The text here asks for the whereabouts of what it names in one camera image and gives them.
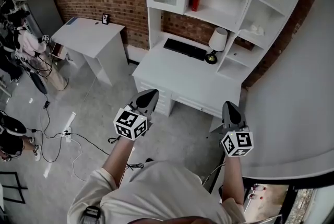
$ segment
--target person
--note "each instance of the person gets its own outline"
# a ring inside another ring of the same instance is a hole
[[[11,63],[7,57],[7,52],[0,46],[0,69],[10,75],[10,82],[18,82],[21,78],[22,70]]]
[[[202,186],[199,176],[168,161],[146,163],[128,184],[119,187],[133,145],[132,140],[119,139],[103,167],[93,171],[74,199],[68,224],[83,223],[88,206],[101,210],[100,224],[245,222],[239,157],[226,158],[220,204]]]
[[[45,53],[46,43],[39,43],[37,37],[23,27],[27,13],[27,11],[20,9],[14,14],[8,15],[8,20],[16,28],[14,40],[17,45],[17,52],[33,68],[37,68],[39,74],[47,78],[58,91],[62,91],[67,87],[68,80],[61,76],[55,65],[47,57]]]
[[[32,151],[35,160],[41,159],[41,145],[33,144],[34,137],[14,136],[3,131],[0,134],[0,157],[4,161],[10,160],[10,156],[20,156],[22,151]]]

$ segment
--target white hutch shelf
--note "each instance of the white hutch shelf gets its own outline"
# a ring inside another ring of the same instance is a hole
[[[297,2],[200,0],[198,10],[192,11],[189,0],[147,0],[150,51],[133,74],[138,90],[144,88],[143,84],[162,90],[164,94],[157,111],[165,115],[170,114],[174,101],[179,101],[219,117],[224,101],[238,104],[241,83],[272,46]],[[205,61],[164,49],[166,37],[170,37],[211,51],[205,45],[162,32],[163,10],[197,18],[228,30],[226,47],[218,53],[218,62],[209,65]],[[264,35],[249,32],[252,25],[261,26]],[[252,50],[240,46],[237,42],[239,39],[254,44]]]

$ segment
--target white t-shirt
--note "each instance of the white t-shirt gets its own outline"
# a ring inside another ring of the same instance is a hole
[[[120,188],[104,169],[95,170],[74,199],[67,223],[79,223],[88,206],[101,207],[107,224],[188,216],[209,218],[218,224],[245,222],[242,206],[234,199],[221,205],[204,189],[197,175],[171,162],[146,163]]]

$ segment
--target white lampshade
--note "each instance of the white lampshade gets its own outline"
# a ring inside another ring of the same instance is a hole
[[[225,49],[228,32],[221,27],[217,27],[209,41],[209,46],[215,51],[223,51]]]

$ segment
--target picture frame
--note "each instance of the picture frame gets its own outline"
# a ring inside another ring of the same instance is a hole
[[[107,24],[109,24],[109,21],[110,21],[109,14],[103,13],[102,14],[102,23],[104,25],[107,25]]]

